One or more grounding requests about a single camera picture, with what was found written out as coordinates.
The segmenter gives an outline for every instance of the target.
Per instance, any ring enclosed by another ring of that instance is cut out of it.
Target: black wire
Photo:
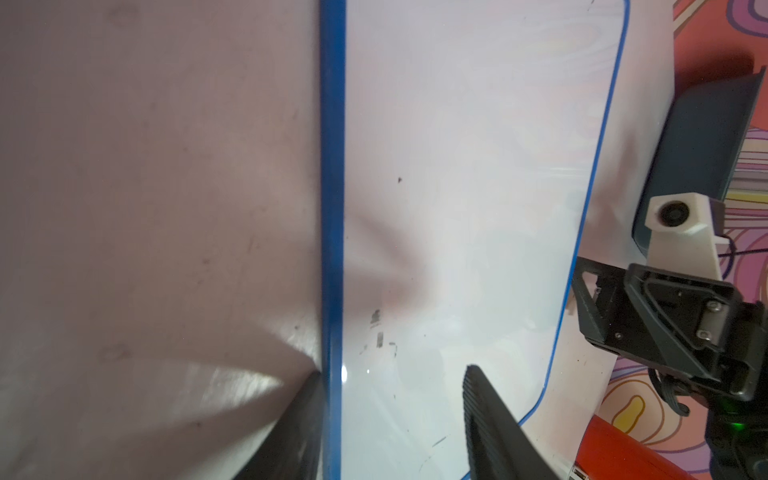
[[[725,267],[725,272],[723,272],[723,280],[725,280],[730,275],[730,271],[733,269],[733,263],[736,261],[736,242],[733,241],[733,238],[727,235],[720,236],[728,239],[728,251],[723,255],[719,255],[719,257],[728,257],[728,266]]]
[[[730,257],[731,255],[751,255],[752,253],[768,253],[768,248],[758,248],[756,250],[741,250],[740,252],[733,252],[733,253],[731,252],[721,253],[720,255],[718,255],[718,257]]]
[[[652,368],[648,369],[648,378],[650,384],[654,386],[656,393],[664,400],[667,405],[670,406],[673,412],[677,413],[681,417],[687,417],[690,415],[690,409],[687,405],[677,401],[677,395],[674,391],[674,385],[667,375],[659,375],[658,372]]]

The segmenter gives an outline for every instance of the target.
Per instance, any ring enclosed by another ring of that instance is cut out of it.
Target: orange cylinder
[[[694,480],[683,469],[598,416],[593,416],[576,462],[590,480]]]

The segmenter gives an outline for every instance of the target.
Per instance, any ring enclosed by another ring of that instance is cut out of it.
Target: white surface
[[[232,478],[319,358],[316,2],[0,5],[0,478]]]
[[[469,363],[518,419],[535,404],[623,14],[348,2],[343,478],[459,480]]]
[[[626,268],[645,263],[632,222],[674,92],[672,4],[631,3],[631,15],[611,113],[605,128],[579,255]],[[590,345],[569,303],[549,387],[523,430],[561,476],[600,405],[616,356]]]

